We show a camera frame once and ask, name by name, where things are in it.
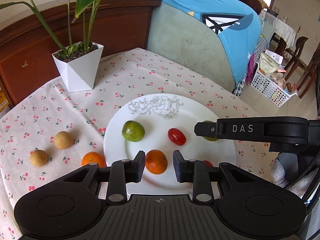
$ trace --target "plant stem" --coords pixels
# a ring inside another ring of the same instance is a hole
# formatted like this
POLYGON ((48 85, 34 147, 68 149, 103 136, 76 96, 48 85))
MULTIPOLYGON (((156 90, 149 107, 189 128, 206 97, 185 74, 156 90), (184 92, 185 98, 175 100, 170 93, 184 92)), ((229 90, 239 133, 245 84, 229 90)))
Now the plant stem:
POLYGON ((69 32, 69 44, 71 47, 72 46, 72 37, 71 37, 71 26, 70 26, 70 0, 68 0, 68 32, 69 32))
POLYGON ((90 22, 89 22, 88 41, 90 40, 90 35, 91 35, 92 27, 93 27, 93 22, 94 22, 94 19, 96 17, 96 13, 98 11, 100 2, 101 2, 101 0, 99 0, 98 2, 94 2, 93 3, 90 22))
POLYGON ((47 22, 44 20, 44 18, 42 17, 41 13, 39 12, 37 6, 35 5, 33 0, 30 0, 32 5, 33 5, 33 12, 36 15, 36 17, 39 19, 39 21, 41 22, 41 24, 43 25, 43 27, 47 30, 47 32, 49 33, 49 35, 51 36, 51 38, 55 41, 55 43, 59 46, 59 48, 63 51, 63 53, 66 56, 69 56, 68 51, 66 50, 66 48, 62 45, 62 43, 59 41, 59 39, 57 38, 57 36, 53 33, 53 31, 50 29, 49 25, 47 24, 47 22))
POLYGON ((85 34, 85 11, 83 11, 83 47, 84 49, 86 48, 86 44, 87 44, 87 37, 85 34))

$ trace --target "blue fabric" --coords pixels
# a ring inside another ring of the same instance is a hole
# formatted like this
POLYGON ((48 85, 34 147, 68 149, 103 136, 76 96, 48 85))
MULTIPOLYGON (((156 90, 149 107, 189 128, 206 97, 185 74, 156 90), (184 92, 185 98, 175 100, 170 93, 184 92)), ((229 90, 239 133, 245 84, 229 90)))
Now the blue fabric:
POLYGON ((255 11, 238 0, 162 1, 192 15, 218 34, 238 84, 260 36, 261 24, 255 11))

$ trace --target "longan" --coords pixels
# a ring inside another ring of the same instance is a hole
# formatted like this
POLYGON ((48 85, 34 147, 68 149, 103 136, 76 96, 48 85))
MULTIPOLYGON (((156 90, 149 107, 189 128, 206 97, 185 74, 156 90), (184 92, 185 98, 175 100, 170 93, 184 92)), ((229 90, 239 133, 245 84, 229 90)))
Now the longan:
POLYGON ((33 154, 30 155, 30 162, 35 167, 42 167, 48 161, 48 155, 43 150, 35 150, 33 154))
POLYGON ((73 145, 73 138, 71 137, 70 133, 66 131, 58 132, 54 137, 54 145, 59 150, 67 149, 73 145))

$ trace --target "orange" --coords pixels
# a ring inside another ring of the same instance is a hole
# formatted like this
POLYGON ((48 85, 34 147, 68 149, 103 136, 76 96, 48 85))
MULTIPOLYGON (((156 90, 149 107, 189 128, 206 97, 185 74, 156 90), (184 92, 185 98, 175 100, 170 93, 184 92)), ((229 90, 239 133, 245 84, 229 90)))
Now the orange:
POLYGON ((89 152, 82 158, 81 166, 85 166, 88 163, 97 163, 99 164, 99 168, 107 166, 104 156, 96 152, 89 152))
POLYGON ((152 174, 164 173, 168 167, 168 160, 159 150, 151 150, 146 155, 146 168, 152 174))

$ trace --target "red cherry tomato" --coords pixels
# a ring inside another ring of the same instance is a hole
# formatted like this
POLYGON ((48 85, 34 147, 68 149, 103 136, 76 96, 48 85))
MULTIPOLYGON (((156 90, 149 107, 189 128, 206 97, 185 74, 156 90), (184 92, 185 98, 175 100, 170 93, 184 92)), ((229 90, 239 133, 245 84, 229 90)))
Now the red cherry tomato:
POLYGON ((171 128, 168 131, 168 137, 173 143, 182 146, 186 143, 187 139, 184 134, 177 128, 171 128))
POLYGON ((204 160, 203 162, 205 163, 205 165, 207 165, 207 167, 213 167, 211 162, 209 162, 207 160, 204 160))

